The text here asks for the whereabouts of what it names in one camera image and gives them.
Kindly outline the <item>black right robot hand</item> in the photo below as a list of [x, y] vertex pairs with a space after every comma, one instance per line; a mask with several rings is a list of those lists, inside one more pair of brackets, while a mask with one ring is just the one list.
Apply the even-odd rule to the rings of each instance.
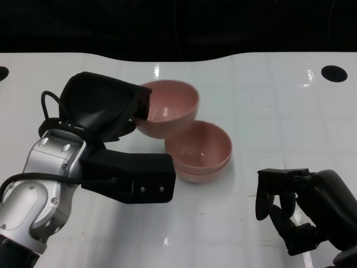
[[356, 199], [333, 170], [258, 171], [255, 215], [271, 219], [291, 256], [324, 241], [340, 251], [356, 246]]

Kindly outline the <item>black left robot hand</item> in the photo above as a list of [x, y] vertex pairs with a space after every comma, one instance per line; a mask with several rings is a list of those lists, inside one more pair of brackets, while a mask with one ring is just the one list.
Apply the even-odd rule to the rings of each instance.
[[152, 90], [108, 76], [82, 72], [67, 82], [60, 96], [60, 118], [76, 123], [103, 142], [132, 133], [132, 118], [147, 120]]

